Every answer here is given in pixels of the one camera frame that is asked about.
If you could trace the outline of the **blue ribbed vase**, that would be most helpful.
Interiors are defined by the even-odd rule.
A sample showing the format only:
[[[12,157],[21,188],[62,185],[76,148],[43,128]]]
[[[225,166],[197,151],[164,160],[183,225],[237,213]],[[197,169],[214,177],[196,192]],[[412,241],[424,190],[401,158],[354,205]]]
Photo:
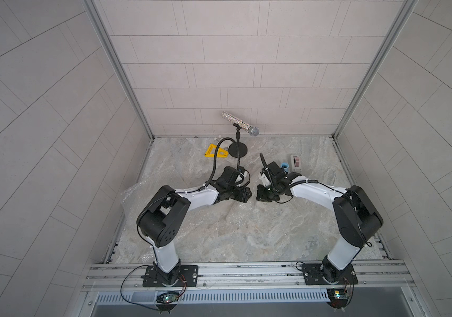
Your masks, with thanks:
[[[281,168],[282,168],[286,173],[289,172],[289,164],[288,164],[287,162],[283,162],[283,163],[281,164]]]

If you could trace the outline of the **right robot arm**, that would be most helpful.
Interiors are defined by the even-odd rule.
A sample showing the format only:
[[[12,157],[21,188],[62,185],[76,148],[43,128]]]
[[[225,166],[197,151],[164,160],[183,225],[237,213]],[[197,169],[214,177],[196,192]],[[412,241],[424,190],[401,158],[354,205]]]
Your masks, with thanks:
[[[280,203],[280,198],[287,195],[309,200],[334,212],[340,238],[322,260],[319,272],[329,284],[341,282],[352,268],[352,261],[384,223],[367,193],[359,186],[335,188],[300,173],[287,173],[276,162],[268,164],[264,157],[260,158],[262,184],[257,188],[257,201]]]

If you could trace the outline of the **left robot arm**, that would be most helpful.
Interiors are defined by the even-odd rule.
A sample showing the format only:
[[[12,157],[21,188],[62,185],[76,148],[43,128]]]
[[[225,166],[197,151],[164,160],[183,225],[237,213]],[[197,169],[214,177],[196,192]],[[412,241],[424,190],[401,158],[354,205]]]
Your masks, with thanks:
[[[173,240],[186,214],[203,206],[227,200],[246,203],[252,197],[251,175],[244,167],[227,166],[222,175],[201,187],[176,190],[162,186],[136,220],[138,233],[152,246],[156,258],[156,279],[173,285],[180,276],[181,260]]]

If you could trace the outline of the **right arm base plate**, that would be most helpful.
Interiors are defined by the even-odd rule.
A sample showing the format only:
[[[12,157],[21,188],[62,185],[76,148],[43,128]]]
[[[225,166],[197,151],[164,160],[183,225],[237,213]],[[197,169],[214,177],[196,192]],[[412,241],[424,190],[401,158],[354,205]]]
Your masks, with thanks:
[[[332,264],[311,264],[302,262],[298,269],[302,272],[306,285],[357,285],[358,278],[352,264],[338,270]]]

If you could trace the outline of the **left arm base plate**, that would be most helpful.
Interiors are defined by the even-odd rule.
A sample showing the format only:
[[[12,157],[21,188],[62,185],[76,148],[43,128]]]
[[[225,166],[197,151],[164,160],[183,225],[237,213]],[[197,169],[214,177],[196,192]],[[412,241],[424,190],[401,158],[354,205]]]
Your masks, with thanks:
[[[178,264],[169,273],[163,272],[158,266],[150,265],[143,278],[144,287],[195,287],[198,278],[197,265]]]

